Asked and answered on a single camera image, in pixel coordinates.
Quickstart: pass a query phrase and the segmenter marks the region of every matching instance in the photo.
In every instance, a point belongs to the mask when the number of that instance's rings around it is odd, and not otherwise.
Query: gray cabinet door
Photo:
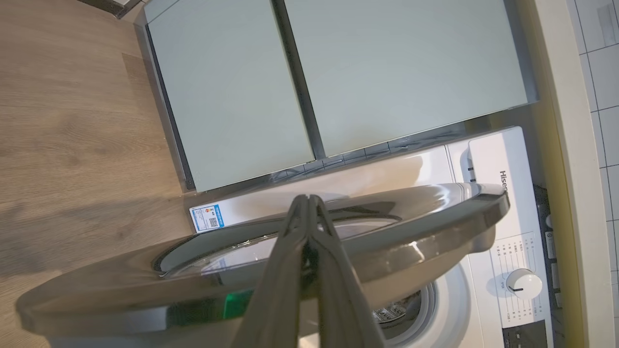
[[[285,0],[327,156],[528,102],[503,0]]]
[[[269,0],[162,1],[149,29],[196,189],[313,160]]]

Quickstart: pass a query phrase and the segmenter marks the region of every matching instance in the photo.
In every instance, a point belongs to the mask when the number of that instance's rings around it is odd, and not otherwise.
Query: washing machine
[[[513,127],[364,163],[190,209],[197,233],[285,212],[302,193],[325,201],[442,183],[501,185],[511,209],[489,251],[465,256],[417,293],[373,312],[393,347],[553,347],[542,239],[522,129]],[[225,259],[267,257],[272,244]],[[317,334],[301,347],[318,347]]]
[[[520,128],[192,207],[195,236],[52,279],[18,299],[21,325],[52,347],[229,346],[285,213],[309,193],[389,346],[553,346]],[[302,297],[299,346],[317,347],[316,299]]]

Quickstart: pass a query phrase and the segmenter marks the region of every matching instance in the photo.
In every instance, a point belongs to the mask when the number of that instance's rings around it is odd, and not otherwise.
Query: hisense logo
[[[505,174],[504,170],[500,171],[500,173],[501,173],[501,183],[503,184],[503,188],[505,189],[505,191],[507,191],[507,174]]]

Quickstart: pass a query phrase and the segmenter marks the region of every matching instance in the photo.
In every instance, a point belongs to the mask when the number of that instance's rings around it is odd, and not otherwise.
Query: control panel
[[[536,259],[541,248],[533,232],[499,239],[490,250],[495,285],[504,328],[533,323],[545,318],[543,259]]]

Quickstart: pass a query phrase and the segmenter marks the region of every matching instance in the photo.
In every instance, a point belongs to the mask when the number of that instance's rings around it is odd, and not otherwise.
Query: wooden floor
[[[40,347],[17,297],[189,235],[130,23],[77,0],[0,1],[0,347]]]

